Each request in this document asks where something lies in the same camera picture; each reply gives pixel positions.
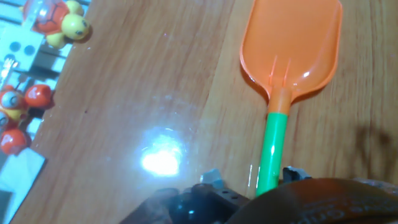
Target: wooden table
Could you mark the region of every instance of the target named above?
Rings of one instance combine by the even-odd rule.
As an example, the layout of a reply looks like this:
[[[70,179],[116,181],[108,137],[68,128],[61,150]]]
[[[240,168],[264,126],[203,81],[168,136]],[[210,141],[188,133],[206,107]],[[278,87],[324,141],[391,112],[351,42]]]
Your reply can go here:
[[[342,3],[338,70],[293,105],[282,165],[398,184],[398,1]],[[251,6],[93,1],[93,36],[75,44],[32,144],[48,163],[12,223],[117,223],[156,189],[184,189],[212,168],[253,197],[267,106],[239,64]],[[159,149],[172,165],[170,154],[148,159]]]

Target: toy eye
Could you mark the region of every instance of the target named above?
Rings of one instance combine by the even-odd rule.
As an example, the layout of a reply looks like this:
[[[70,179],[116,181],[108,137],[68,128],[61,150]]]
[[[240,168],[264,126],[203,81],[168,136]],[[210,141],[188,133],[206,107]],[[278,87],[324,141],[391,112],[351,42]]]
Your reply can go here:
[[[13,91],[9,91],[2,96],[1,104],[5,108],[15,108],[18,106],[18,96]]]
[[[4,128],[8,124],[8,117],[5,113],[0,112],[0,128]]]

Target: toy turtle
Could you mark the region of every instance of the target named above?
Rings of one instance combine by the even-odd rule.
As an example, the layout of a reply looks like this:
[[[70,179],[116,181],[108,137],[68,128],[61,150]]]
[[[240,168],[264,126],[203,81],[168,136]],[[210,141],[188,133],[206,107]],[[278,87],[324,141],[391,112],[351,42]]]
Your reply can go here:
[[[0,148],[6,154],[18,154],[27,147],[30,138],[19,129],[30,107],[43,108],[51,104],[52,91],[47,85],[34,85],[25,96],[8,85],[0,91]]]
[[[24,20],[33,1],[27,0],[21,9]],[[33,30],[44,34],[49,45],[61,49],[65,46],[65,36],[80,40],[89,33],[90,24],[83,17],[83,13],[83,8],[76,1],[45,0]]]

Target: orange bead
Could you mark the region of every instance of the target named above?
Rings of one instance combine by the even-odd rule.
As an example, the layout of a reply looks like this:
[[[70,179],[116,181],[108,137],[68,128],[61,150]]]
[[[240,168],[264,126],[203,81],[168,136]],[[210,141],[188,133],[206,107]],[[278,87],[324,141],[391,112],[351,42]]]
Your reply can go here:
[[[26,103],[31,107],[42,108],[51,103],[51,89],[48,85],[34,85],[25,94]]]
[[[18,154],[27,147],[26,135],[19,129],[11,129],[1,135],[1,149],[5,154]]]

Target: toy shovel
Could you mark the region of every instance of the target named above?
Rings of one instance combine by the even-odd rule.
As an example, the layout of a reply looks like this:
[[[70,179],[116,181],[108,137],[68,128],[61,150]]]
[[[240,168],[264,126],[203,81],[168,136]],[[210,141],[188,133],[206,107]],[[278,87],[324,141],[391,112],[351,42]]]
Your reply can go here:
[[[241,63],[269,97],[257,196],[278,185],[290,104],[336,71],[342,12],[338,0],[254,0]]]

